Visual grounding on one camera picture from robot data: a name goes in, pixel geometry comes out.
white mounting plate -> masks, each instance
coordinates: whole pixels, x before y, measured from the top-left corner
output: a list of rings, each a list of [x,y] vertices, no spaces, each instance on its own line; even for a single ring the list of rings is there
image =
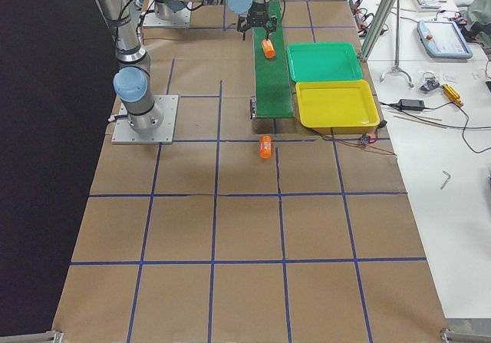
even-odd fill
[[[187,7],[191,8],[193,3],[187,3]],[[191,11],[189,9],[183,9],[173,15],[168,19],[160,19],[155,13],[149,13],[143,21],[143,26],[147,28],[189,28],[189,23],[191,22]]]
[[[164,143],[171,144],[174,138],[176,126],[178,95],[156,95],[155,103],[163,109],[163,122],[156,129],[146,134],[139,134],[131,126],[126,118],[116,121],[112,143],[114,144],[142,144],[142,143]],[[118,114],[127,114],[124,105]]]

tablet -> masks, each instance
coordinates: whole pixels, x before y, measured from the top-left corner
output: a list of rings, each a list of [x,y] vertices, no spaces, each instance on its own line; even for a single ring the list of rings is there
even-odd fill
[[[469,59],[473,56],[454,22],[419,21],[417,32],[432,58]]]

tripod stand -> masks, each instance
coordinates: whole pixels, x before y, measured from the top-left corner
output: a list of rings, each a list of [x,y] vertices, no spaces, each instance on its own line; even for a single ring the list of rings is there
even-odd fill
[[[397,19],[396,19],[396,56],[395,56],[395,65],[389,70],[384,72],[381,75],[380,81],[382,82],[385,79],[385,76],[388,74],[399,74],[402,77],[407,78],[407,83],[410,88],[414,87],[414,84],[411,80],[411,76],[404,70],[399,67],[399,21],[400,21],[400,0],[397,0]]]

yellow tool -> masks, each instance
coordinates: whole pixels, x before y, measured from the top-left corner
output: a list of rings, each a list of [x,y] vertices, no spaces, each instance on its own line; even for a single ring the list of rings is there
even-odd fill
[[[448,97],[450,101],[455,103],[458,107],[462,107],[463,103],[460,100],[460,95],[448,84],[442,84],[443,93]]]

orange object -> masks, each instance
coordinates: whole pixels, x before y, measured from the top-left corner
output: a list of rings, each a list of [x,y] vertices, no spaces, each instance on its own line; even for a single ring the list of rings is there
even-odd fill
[[[271,59],[275,57],[276,51],[270,38],[262,40],[261,45],[266,58]]]
[[[269,159],[272,154],[272,143],[270,136],[262,136],[259,140],[259,156],[262,159]]]

